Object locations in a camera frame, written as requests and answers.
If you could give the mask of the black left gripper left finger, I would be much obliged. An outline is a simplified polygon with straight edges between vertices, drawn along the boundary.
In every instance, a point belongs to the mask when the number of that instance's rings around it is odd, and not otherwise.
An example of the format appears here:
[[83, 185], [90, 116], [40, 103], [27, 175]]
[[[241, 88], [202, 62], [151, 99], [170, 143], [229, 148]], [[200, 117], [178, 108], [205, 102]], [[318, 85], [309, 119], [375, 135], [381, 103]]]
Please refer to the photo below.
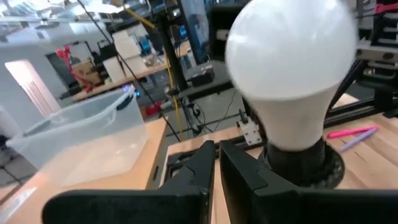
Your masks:
[[210, 224], [215, 144], [205, 141], [157, 190], [69, 190], [43, 207], [43, 224]]

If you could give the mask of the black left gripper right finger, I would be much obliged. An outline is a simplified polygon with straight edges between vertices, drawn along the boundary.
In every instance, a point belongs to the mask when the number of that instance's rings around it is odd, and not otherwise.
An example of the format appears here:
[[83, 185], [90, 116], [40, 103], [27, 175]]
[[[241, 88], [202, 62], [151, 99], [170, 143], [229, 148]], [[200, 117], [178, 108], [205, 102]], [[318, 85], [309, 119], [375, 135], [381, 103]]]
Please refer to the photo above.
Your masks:
[[301, 188], [231, 141], [220, 170], [231, 224], [398, 224], [398, 190]]

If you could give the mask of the silver lamp stand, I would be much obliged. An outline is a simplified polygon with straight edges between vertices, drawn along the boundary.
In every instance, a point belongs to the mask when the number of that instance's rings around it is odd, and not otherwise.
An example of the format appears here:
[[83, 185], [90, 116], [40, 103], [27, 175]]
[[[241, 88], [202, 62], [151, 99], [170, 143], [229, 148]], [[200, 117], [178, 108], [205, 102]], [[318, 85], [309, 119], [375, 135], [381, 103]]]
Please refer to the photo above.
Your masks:
[[299, 187], [334, 189], [345, 175], [343, 158], [323, 138], [302, 151], [283, 151], [268, 143], [258, 160]]

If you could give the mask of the white lightbulb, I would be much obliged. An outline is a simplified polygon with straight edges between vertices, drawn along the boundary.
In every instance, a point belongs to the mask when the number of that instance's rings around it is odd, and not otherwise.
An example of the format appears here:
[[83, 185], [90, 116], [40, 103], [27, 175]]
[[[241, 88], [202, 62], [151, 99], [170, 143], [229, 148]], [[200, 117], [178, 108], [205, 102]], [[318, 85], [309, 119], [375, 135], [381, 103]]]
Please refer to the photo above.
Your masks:
[[357, 26], [344, 0], [251, 0], [229, 31], [225, 62], [270, 143], [302, 151], [354, 61]]

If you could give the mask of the light wooden desk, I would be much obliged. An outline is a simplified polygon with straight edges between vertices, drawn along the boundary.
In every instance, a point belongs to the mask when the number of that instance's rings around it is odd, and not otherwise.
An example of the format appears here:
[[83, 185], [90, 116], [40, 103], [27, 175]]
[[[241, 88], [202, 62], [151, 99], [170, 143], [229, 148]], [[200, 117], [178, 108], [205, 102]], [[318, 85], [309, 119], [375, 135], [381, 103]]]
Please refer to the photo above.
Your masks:
[[52, 196], [73, 189], [146, 189], [156, 157], [164, 140], [166, 122], [145, 124], [148, 140], [134, 166], [127, 172], [69, 187], [59, 187], [37, 173], [4, 205], [0, 206], [0, 224], [42, 224], [41, 211]]

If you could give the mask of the purple pen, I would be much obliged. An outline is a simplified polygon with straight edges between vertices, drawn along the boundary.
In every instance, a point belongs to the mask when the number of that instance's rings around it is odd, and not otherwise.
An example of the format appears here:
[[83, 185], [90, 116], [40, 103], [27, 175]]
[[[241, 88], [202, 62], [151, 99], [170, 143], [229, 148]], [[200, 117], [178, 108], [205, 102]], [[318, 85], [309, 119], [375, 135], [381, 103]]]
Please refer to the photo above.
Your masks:
[[347, 142], [345, 145], [341, 146], [339, 151], [343, 152], [346, 151], [353, 146], [359, 144], [361, 141], [365, 140], [366, 138], [372, 136], [378, 129], [377, 128], [372, 128], [368, 131], [365, 131], [364, 133], [360, 134], [359, 136], [355, 137], [353, 140]]

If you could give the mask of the pink pen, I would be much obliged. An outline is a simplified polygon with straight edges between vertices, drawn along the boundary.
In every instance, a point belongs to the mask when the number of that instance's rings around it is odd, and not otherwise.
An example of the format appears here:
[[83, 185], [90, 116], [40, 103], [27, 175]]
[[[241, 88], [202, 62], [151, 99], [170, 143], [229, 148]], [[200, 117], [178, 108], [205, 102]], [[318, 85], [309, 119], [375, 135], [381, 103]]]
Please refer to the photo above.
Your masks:
[[358, 134], [358, 133], [363, 133], [369, 130], [373, 129], [378, 129], [378, 126], [367, 126], [367, 127], [362, 127], [362, 128], [354, 128], [354, 129], [346, 129], [342, 131], [335, 131], [327, 134], [328, 139], [333, 139], [333, 138], [339, 138], [347, 135], [353, 135], [353, 134]]

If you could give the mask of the clear plastic storage bin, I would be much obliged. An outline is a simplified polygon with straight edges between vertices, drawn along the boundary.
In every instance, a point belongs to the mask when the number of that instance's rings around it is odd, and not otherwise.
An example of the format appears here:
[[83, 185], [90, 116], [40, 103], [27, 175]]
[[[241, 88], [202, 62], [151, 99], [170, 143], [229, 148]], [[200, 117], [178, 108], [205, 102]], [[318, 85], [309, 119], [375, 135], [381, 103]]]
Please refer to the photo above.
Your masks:
[[146, 145], [133, 86], [70, 105], [7, 141], [57, 185], [129, 171]]

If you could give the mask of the silver mounting plate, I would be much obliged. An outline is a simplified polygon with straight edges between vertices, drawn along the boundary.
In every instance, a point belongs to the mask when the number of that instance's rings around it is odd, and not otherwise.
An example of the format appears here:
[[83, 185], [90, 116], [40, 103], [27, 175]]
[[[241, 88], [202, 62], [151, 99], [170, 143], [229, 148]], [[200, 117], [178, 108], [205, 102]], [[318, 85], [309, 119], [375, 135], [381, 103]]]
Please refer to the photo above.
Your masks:
[[247, 121], [238, 121], [238, 126], [245, 138], [247, 145], [252, 146], [262, 142], [258, 125], [250, 118]]

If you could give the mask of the thin black pole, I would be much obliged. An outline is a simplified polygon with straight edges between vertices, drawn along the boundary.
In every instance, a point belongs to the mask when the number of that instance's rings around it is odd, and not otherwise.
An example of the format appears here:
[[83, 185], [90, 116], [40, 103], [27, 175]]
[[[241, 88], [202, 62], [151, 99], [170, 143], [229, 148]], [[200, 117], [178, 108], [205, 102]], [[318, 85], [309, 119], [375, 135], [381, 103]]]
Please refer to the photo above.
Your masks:
[[[84, 12], [86, 13], [86, 15], [90, 18], [90, 20], [94, 23], [94, 25], [97, 27], [97, 29], [101, 32], [101, 34], [104, 36], [104, 38], [106, 39], [106, 41], [110, 44], [110, 38], [104, 33], [103, 29], [98, 25], [98, 22], [93, 18], [93, 16], [88, 12], [88, 10], [86, 9], [85, 5], [82, 3], [81, 0], [76, 0], [79, 5], [82, 7], [82, 9], [84, 10]], [[155, 109], [157, 110], [157, 112], [159, 113], [160, 117], [164, 119], [164, 121], [166, 122], [167, 126], [171, 129], [172, 134], [175, 136], [175, 138], [177, 139], [178, 142], [181, 142], [180, 139], [180, 134], [178, 134], [173, 126], [169, 123], [168, 119], [164, 116], [163, 110], [162, 108], [158, 108], [156, 107], [156, 102], [154, 101], [154, 99], [151, 97], [150, 93], [139, 83], [137, 76], [135, 75], [135, 73], [132, 71], [132, 69], [130, 68], [130, 66], [127, 64], [127, 62], [122, 58], [121, 54], [119, 52], [116, 52], [117, 56], [121, 59], [122, 63], [127, 67], [127, 70], [132, 74], [133, 78], [135, 79], [135, 81], [137, 81], [138, 85], [141, 87], [142, 91], [147, 95], [148, 99], [150, 100], [150, 102], [153, 104], [153, 106], [155, 107]]]

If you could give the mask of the brown cardboard box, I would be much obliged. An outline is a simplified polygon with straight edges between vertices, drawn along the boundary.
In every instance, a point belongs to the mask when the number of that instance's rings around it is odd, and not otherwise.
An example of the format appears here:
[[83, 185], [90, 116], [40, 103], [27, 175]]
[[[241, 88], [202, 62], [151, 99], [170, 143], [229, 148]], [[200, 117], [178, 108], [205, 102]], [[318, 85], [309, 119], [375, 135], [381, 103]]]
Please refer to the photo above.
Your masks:
[[72, 65], [73, 71], [84, 80], [94, 85], [101, 83], [101, 78], [96, 70], [93, 70], [93, 64], [90, 60]]

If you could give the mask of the black box device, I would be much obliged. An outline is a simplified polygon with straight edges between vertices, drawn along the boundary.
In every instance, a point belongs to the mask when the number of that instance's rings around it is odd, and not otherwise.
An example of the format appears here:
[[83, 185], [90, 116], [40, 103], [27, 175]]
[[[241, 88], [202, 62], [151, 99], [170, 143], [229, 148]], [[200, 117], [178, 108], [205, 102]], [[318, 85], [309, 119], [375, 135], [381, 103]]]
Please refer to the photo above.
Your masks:
[[215, 78], [215, 73], [212, 65], [205, 65], [199, 71], [195, 72], [187, 81], [193, 87], [199, 87], [211, 83]]

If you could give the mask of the dark grey cart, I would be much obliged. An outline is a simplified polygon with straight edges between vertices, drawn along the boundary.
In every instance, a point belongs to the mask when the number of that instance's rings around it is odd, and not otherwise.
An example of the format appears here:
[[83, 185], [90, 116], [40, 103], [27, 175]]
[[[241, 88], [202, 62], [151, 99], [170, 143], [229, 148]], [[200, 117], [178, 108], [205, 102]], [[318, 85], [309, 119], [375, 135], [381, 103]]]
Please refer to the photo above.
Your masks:
[[213, 67], [213, 71], [215, 73], [213, 81], [198, 87], [188, 87], [186, 90], [181, 91], [178, 94], [179, 98], [188, 98], [190, 101], [193, 101], [214, 93], [226, 91], [233, 87], [225, 64], [219, 61], [210, 61], [196, 67], [189, 68], [184, 75], [186, 78], [190, 78], [194, 73], [199, 72], [201, 68], [204, 68], [207, 65], [211, 65]]

